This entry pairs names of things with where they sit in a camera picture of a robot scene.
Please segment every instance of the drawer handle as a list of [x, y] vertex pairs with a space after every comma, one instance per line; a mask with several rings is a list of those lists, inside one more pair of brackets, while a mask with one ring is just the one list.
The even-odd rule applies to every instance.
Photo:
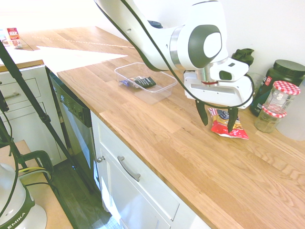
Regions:
[[121, 164], [121, 166], [125, 169], [125, 171], [133, 178], [135, 179], [136, 181], [140, 181], [140, 174], [135, 174], [133, 173], [132, 171], [130, 171], [130, 169], [127, 168], [127, 166], [124, 164], [123, 160], [125, 158], [123, 156], [118, 156], [118, 160], [119, 160], [119, 163]]
[[11, 94], [11, 95], [5, 96], [4, 99], [11, 99], [11, 98], [17, 97], [17, 96], [19, 96], [19, 95], [21, 95], [21, 94], [20, 94], [20, 93], [14, 92], [14, 93]]

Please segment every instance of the chip bag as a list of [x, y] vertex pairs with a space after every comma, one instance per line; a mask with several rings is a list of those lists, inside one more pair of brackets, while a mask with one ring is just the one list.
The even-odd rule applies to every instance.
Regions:
[[237, 137], [242, 139], [249, 139], [245, 130], [243, 129], [239, 117], [236, 119], [233, 130], [228, 132], [229, 112], [222, 111], [215, 108], [209, 108], [209, 112], [213, 118], [213, 126], [211, 131], [223, 137]]

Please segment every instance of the dishwasher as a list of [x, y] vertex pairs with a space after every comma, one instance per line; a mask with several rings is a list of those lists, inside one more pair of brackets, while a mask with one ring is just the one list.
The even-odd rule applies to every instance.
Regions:
[[93, 190], [100, 191], [90, 109], [54, 73], [49, 76], [67, 149]]

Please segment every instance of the butcher block countertop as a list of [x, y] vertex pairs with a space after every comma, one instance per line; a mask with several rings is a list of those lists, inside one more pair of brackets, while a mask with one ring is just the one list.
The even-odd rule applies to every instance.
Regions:
[[146, 104], [120, 88], [114, 72], [142, 62], [139, 54], [97, 27], [20, 35], [34, 51], [40, 46], [112, 54], [61, 72], [43, 60], [211, 228], [305, 228], [305, 141], [258, 131], [248, 109], [239, 115], [249, 140], [218, 136], [210, 130], [211, 118], [203, 125], [180, 85], [167, 99]]
[[[22, 39], [21, 44], [21, 49], [13, 49], [11, 46], [6, 46], [11, 58], [14, 60], [19, 69], [43, 64], [41, 58], [39, 58], [37, 55], [33, 55], [33, 49]], [[0, 59], [0, 73], [7, 70], [8, 69], [4, 66], [2, 60]]]

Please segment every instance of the white drawer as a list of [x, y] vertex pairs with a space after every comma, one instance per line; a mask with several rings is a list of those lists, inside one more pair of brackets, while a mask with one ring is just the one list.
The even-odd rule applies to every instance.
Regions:
[[179, 208], [178, 197], [171, 191], [145, 164], [142, 162], [133, 151], [131, 151], [101, 120], [98, 122], [99, 142], [102, 151], [97, 152], [97, 157], [103, 154], [103, 148], [108, 151], [112, 157], [119, 162], [118, 157], [124, 157], [124, 169], [129, 170], [130, 173], [140, 174], [139, 181], [131, 178], [130, 174], [122, 169], [130, 181], [135, 186], [140, 186], [145, 195], [152, 201], [151, 204], [158, 207], [165, 217], [174, 220], [177, 210]]
[[[27, 83], [36, 98], [41, 96], [35, 78], [25, 80], [25, 82]], [[17, 82], [2, 84], [0, 85], [0, 90], [8, 105], [28, 100], [27, 96], [22, 91]]]

